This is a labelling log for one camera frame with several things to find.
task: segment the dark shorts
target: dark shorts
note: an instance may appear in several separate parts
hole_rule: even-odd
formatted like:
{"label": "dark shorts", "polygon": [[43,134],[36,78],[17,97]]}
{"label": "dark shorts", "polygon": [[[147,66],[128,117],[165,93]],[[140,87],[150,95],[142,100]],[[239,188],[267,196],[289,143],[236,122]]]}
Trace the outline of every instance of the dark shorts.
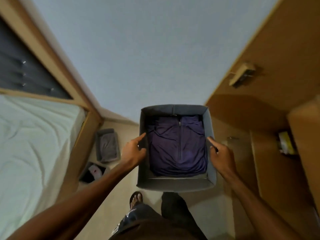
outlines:
{"label": "dark shorts", "polygon": [[158,214],[151,206],[139,203],[124,216],[113,230],[112,235],[120,233],[124,227],[137,220],[160,220],[165,218],[174,222],[175,225],[188,230],[195,238],[207,240],[191,215],[186,202],[177,193],[164,192],[162,194],[161,214]]}

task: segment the mattress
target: mattress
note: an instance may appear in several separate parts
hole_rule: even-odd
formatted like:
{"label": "mattress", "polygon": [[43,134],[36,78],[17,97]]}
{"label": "mattress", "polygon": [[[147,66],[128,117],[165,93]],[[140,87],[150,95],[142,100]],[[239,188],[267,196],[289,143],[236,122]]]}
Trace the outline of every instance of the mattress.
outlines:
{"label": "mattress", "polygon": [[85,112],[0,96],[0,239],[56,201]]}

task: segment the wall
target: wall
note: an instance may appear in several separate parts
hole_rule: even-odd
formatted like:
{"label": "wall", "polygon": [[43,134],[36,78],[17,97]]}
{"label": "wall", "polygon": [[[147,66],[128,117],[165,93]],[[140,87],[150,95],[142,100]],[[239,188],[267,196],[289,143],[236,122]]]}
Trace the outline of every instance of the wall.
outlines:
{"label": "wall", "polygon": [[106,117],[204,104],[277,0],[21,0]]}

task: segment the beige floor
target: beige floor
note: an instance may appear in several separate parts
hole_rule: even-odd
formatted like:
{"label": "beige floor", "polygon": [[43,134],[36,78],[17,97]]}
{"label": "beige floor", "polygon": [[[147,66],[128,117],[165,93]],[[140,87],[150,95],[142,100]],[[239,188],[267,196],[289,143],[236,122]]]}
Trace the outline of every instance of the beige floor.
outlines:
{"label": "beige floor", "polygon": [[[123,148],[127,141],[139,135],[138,125],[105,121],[102,129],[106,128],[114,128],[118,134],[120,149]],[[89,161],[97,163],[95,146],[91,151]],[[111,169],[117,163],[116,161],[104,164],[104,166],[107,165]],[[77,240],[106,240],[110,237],[112,230],[129,211],[129,198],[134,191],[138,190],[136,187],[137,174],[138,168],[135,168],[114,188],[88,224],[76,237]],[[143,193],[144,202],[160,213],[162,192],[140,191]],[[226,233],[227,228],[222,179],[218,177],[218,183],[213,189],[182,193],[181,196],[186,200],[190,212],[206,237],[209,240],[221,239],[220,237]]]}

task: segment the foot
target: foot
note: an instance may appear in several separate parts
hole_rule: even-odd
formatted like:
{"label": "foot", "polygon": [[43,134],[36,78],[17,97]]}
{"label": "foot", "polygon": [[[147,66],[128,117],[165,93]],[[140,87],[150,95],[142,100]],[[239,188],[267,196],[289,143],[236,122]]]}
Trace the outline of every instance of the foot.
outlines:
{"label": "foot", "polygon": [[130,210],[137,204],[142,203],[142,195],[138,193],[138,196],[135,195],[130,204]]}

